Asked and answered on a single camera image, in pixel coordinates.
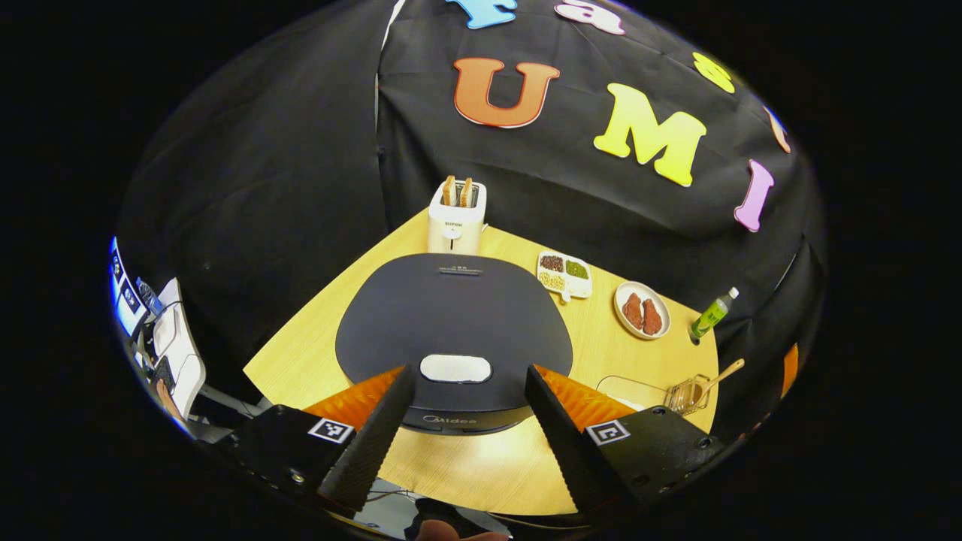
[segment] wooden table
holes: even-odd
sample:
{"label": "wooden table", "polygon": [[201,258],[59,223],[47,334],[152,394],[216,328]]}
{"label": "wooden table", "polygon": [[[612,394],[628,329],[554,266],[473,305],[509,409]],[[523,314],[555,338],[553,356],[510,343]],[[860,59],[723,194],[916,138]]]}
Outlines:
{"label": "wooden table", "polygon": [[[272,403],[298,409],[350,386],[334,352],[348,304],[379,267],[426,248],[425,209],[301,308],[251,359],[244,373]],[[544,249],[489,226],[482,233],[479,255],[515,263],[534,274]],[[615,312],[612,297],[625,280],[595,266],[592,280],[589,298],[562,304],[557,294],[551,294],[571,336],[572,379],[594,388],[605,376],[616,374],[668,389],[695,374],[718,375],[714,333],[694,346],[685,330],[698,312],[662,296],[671,312],[671,329],[658,340],[641,340],[621,326]],[[685,419],[708,432],[716,403],[717,393],[712,393],[707,407]],[[426,434],[402,427],[378,475],[421,495],[485,511],[524,515],[576,511],[533,416],[507,430],[478,436]]]}

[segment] yellow letter m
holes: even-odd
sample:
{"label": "yellow letter m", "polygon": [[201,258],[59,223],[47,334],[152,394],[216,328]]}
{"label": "yellow letter m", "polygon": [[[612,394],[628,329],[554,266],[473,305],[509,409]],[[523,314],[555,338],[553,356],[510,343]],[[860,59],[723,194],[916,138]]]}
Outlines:
{"label": "yellow letter m", "polygon": [[647,164],[664,148],[665,155],[655,160],[655,171],[681,186],[691,186],[692,162],[698,141],[706,133],[705,125],[681,111],[659,124],[647,96],[640,90],[612,83],[608,91],[615,96],[615,107],[608,130],[595,138],[595,147],[625,158],[631,153],[627,142],[630,131],[639,164]]}

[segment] bread slice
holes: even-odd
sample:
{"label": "bread slice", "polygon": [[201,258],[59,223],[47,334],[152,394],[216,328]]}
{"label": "bread slice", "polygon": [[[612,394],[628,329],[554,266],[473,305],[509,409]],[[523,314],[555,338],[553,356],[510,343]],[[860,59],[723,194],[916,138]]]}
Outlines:
{"label": "bread slice", "polygon": [[467,207],[471,204],[471,177],[465,181],[465,186],[461,189],[461,200],[458,202],[459,207]]}
{"label": "bread slice", "polygon": [[444,180],[444,190],[442,192],[442,197],[443,199],[441,203],[449,207],[458,206],[458,188],[454,184],[453,174],[447,175],[447,179]]}

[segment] midea logo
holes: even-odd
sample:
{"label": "midea logo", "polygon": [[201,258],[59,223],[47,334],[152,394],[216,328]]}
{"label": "midea logo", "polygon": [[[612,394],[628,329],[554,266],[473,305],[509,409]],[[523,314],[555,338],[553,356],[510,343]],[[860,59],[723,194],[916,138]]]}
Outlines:
{"label": "midea logo", "polygon": [[438,417],[437,415],[425,415],[424,417],[422,417],[422,419],[423,419],[424,421],[427,421],[428,423],[460,423],[460,424],[465,424],[465,425],[474,425],[475,423],[477,423],[477,421],[475,421],[474,419],[471,419],[471,420],[468,420],[468,419],[445,419],[445,418],[442,418],[442,417]]}

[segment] meat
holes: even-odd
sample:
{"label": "meat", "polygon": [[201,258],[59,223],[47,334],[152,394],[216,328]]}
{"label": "meat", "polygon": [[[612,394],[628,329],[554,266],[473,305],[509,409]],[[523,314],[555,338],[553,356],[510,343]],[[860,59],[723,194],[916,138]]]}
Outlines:
{"label": "meat", "polygon": [[642,300],[638,298],[637,295],[631,294],[628,300],[624,303],[624,306],[621,307],[621,312],[624,314],[624,317],[628,320],[628,322],[632,324],[632,326],[639,330],[642,329],[642,323],[644,322],[644,318],[642,318]]}
{"label": "meat", "polygon": [[657,334],[661,330],[661,316],[655,310],[655,303],[646,298],[642,303],[645,308],[645,324],[641,327],[645,334]]}

